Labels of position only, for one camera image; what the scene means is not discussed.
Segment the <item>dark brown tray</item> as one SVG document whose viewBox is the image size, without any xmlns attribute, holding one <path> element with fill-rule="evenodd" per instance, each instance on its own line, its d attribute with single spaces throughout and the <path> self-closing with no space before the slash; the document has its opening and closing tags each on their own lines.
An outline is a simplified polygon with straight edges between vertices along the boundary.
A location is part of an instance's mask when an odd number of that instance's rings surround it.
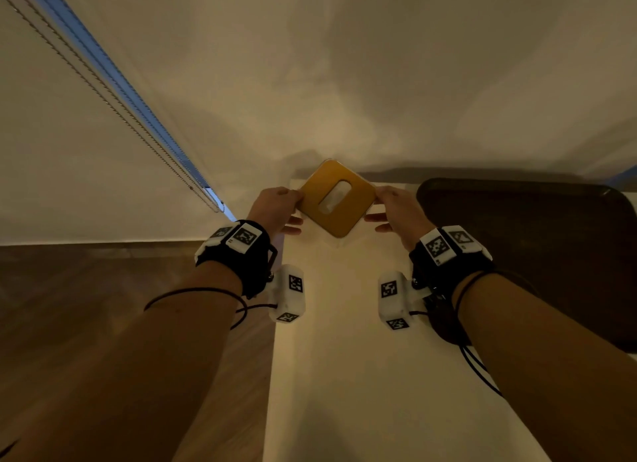
<svg viewBox="0 0 637 462">
<path fill-rule="evenodd" d="M 498 268 L 626 353 L 637 354 L 637 211 L 604 185 L 433 178 L 417 200 L 460 225 Z"/>
</svg>

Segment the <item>person's right hand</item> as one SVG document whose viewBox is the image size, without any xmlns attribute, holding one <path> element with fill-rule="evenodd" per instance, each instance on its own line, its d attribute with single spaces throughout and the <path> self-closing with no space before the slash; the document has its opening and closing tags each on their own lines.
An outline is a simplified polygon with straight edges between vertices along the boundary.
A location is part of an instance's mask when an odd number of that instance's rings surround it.
<svg viewBox="0 0 637 462">
<path fill-rule="evenodd" d="M 369 213 L 363 219 L 375 223 L 378 233 L 395 233 L 407 252 L 412 252 L 420 239 L 436 226 L 427 218 L 416 197 L 404 189 L 399 189 L 399 200 L 385 206 L 383 213 Z"/>
</svg>

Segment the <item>person's right forearm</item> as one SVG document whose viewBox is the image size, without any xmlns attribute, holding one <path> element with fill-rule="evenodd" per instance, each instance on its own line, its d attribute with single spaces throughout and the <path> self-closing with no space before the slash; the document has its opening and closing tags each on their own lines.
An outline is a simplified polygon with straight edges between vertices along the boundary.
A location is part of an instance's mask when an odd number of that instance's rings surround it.
<svg viewBox="0 0 637 462">
<path fill-rule="evenodd" d="M 637 462 L 636 360 L 499 274 L 471 274 L 452 301 L 552 462 Z"/>
</svg>

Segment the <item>person's left forearm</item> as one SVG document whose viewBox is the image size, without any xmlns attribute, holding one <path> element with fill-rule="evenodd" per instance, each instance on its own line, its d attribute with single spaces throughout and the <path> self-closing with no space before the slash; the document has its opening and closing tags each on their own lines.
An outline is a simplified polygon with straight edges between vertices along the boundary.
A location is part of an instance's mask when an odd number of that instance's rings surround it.
<svg viewBox="0 0 637 462">
<path fill-rule="evenodd" d="M 219 369 L 242 282 L 206 262 L 116 339 L 3 462 L 171 462 Z"/>
</svg>

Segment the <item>white roller blind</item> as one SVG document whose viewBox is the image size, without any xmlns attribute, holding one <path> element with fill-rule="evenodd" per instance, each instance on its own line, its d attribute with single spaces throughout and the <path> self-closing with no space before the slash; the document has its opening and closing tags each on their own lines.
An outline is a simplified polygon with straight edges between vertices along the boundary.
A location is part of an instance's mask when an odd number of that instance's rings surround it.
<svg viewBox="0 0 637 462">
<path fill-rule="evenodd" d="M 72 0 L 0 0 L 0 246 L 197 241 L 226 207 Z"/>
</svg>

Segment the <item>yellow square slotted cover plate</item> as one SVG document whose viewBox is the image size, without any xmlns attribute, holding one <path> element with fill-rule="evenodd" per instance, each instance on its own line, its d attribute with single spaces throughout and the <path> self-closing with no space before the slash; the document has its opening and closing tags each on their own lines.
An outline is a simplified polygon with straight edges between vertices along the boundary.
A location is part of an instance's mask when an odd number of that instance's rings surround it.
<svg viewBox="0 0 637 462">
<path fill-rule="evenodd" d="M 332 211 L 322 211 L 321 202 L 339 182 L 350 185 L 349 191 Z M 337 239 L 351 232 L 376 199 L 375 187 L 370 182 L 335 159 L 324 160 L 306 183 L 299 187 L 299 191 L 303 192 L 303 199 L 298 204 L 298 210 Z"/>
</svg>

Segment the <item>person's left hand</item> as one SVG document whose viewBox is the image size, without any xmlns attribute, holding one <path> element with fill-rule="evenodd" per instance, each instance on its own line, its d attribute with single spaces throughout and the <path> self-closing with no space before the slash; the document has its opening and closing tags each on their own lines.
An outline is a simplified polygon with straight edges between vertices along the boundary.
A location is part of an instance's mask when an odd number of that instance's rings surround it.
<svg viewBox="0 0 637 462">
<path fill-rule="evenodd" d="M 272 241 L 279 234 L 299 235 L 304 222 L 302 218 L 295 216 L 298 204 L 288 206 L 277 201 L 277 188 L 286 187 L 272 187 L 261 191 L 246 217 L 246 220 L 261 226 Z"/>
</svg>

